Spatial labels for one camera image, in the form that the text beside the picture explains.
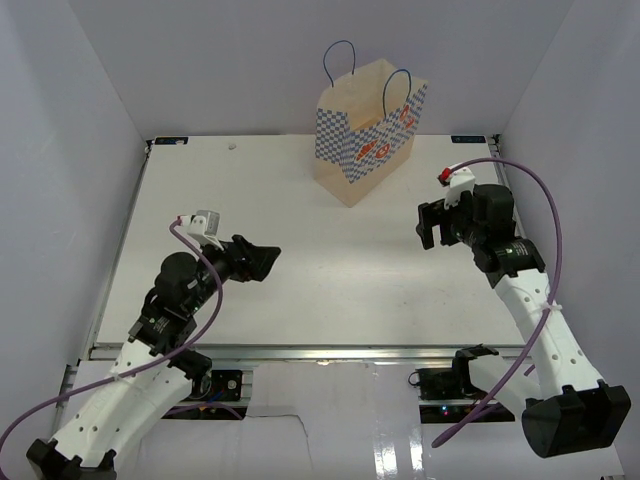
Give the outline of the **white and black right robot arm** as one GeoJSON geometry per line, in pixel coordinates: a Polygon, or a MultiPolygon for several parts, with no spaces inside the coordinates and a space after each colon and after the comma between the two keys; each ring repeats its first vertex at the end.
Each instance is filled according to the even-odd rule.
{"type": "Polygon", "coordinates": [[[549,301],[545,263],[534,243],[516,233],[514,198],[501,185],[484,184],[459,199],[423,203],[416,232],[424,249],[467,245],[477,268],[507,307],[530,350],[537,376],[508,371],[497,350],[477,345],[456,352],[451,384],[472,399],[500,389],[495,399],[521,421],[541,458],[612,445],[631,408],[626,389],[607,384],[586,358],[561,308],[549,301]]]}

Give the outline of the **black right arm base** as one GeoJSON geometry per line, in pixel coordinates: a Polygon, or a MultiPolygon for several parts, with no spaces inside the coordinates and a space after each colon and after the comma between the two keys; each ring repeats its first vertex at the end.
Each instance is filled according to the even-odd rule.
{"type": "Polygon", "coordinates": [[[485,396],[483,391],[466,392],[451,367],[416,369],[409,374],[407,383],[418,393],[423,425],[453,425],[463,420],[485,396]]]}

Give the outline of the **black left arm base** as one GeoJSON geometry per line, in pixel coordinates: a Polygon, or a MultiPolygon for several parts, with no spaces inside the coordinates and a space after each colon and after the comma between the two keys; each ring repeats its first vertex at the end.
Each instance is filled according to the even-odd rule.
{"type": "Polygon", "coordinates": [[[211,370],[193,382],[187,402],[235,402],[242,397],[244,374],[241,370],[211,370]]]}

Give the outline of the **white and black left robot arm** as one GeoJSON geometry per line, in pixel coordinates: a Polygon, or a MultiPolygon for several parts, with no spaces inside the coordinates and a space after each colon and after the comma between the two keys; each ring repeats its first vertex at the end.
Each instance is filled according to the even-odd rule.
{"type": "Polygon", "coordinates": [[[135,444],[171,407],[211,387],[212,361],[190,337],[195,314],[228,280],[261,282],[281,254],[241,235],[166,257],[108,376],[51,439],[26,457],[40,479],[114,479],[135,444]]]}

